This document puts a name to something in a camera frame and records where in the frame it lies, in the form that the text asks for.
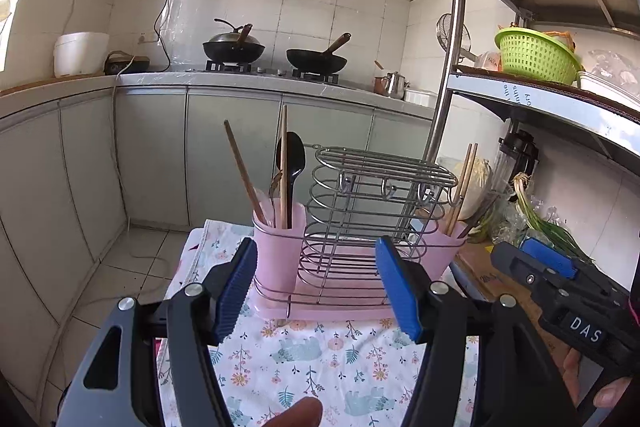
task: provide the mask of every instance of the power outlet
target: power outlet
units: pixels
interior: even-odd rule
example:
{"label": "power outlet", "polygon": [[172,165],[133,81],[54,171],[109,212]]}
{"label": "power outlet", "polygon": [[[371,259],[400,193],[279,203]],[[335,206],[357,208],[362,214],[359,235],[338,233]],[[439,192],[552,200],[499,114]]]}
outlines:
{"label": "power outlet", "polygon": [[138,44],[147,44],[148,42],[158,42],[158,36],[155,32],[149,31],[140,33],[138,37]]}

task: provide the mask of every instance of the screw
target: screw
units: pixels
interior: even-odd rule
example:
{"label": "screw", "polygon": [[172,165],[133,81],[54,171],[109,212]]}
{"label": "screw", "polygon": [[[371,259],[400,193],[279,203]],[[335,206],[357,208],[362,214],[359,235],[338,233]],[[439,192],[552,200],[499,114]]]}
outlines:
{"label": "screw", "polygon": [[125,297],[118,303],[118,308],[125,312],[132,309],[135,304],[136,300],[133,297]]}
{"label": "screw", "polygon": [[513,295],[505,293],[503,295],[500,295],[500,304],[502,304],[505,308],[513,308],[517,304],[517,301]]}
{"label": "screw", "polygon": [[191,283],[184,289],[185,295],[189,297],[195,297],[196,295],[200,295],[203,291],[202,284],[198,282]]}
{"label": "screw", "polygon": [[449,291],[449,286],[447,286],[442,281],[436,281],[431,283],[431,291],[436,295],[444,295]]}

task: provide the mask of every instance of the dish rack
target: dish rack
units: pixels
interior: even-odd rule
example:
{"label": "dish rack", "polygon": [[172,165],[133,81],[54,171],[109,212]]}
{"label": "dish rack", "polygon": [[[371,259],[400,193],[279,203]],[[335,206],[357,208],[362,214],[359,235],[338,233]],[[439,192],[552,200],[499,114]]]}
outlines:
{"label": "dish rack", "polygon": [[[450,201],[458,180],[447,169],[414,158],[312,147],[318,165],[312,170],[303,234],[271,229],[254,215],[257,314],[265,319],[318,321],[392,317],[376,269],[375,243],[388,235],[402,256],[421,263],[432,279],[439,278],[465,241],[457,238],[462,227],[452,237],[438,231],[444,203],[458,203]],[[420,219],[415,216],[417,209]],[[283,249],[280,243],[279,248],[261,251],[264,235],[286,238],[289,246]],[[289,247],[291,256],[284,251]],[[273,263],[268,267],[273,269],[277,264],[277,275],[269,270],[260,276],[265,273],[261,261],[263,267]],[[277,287],[274,279],[282,280],[290,263],[296,272],[294,284]]]}

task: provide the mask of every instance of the human hand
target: human hand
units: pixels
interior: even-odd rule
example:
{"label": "human hand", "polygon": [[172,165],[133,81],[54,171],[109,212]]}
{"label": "human hand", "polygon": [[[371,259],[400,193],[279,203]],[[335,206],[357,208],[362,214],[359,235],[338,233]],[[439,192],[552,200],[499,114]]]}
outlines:
{"label": "human hand", "polygon": [[[576,349],[571,349],[569,354],[564,359],[562,367],[564,368],[564,374],[562,379],[569,391],[569,396],[574,402],[574,405],[578,405],[578,396],[580,395],[580,385],[578,384],[578,367],[580,364],[580,352]],[[596,407],[614,407],[631,382],[630,377],[618,378],[610,384],[603,387],[598,391],[598,394],[593,397],[593,404]]]}
{"label": "human hand", "polygon": [[321,419],[322,402],[307,396],[269,420],[264,427],[318,427]]}

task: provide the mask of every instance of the green onion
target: green onion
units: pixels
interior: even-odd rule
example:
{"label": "green onion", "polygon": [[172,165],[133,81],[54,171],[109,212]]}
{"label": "green onion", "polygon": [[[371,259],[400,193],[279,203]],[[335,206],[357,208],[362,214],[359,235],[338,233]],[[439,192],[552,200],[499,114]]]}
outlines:
{"label": "green onion", "polygon": [[536,211],[533,210],[525,192],[527,182],[529,182],[529,177],[524,172],[516,174],[513,178],[513,188],[515,189],[516,196],[518,197],[518,207],[527,219],[529,228],[542,232],[554,248],[561,253],[564,253],[567,257],[577,257],[585,261],[585,263],[592,263],[593,261],[591,258],[580,249],[569,232],[555,223],[545,221],[536,214]]}

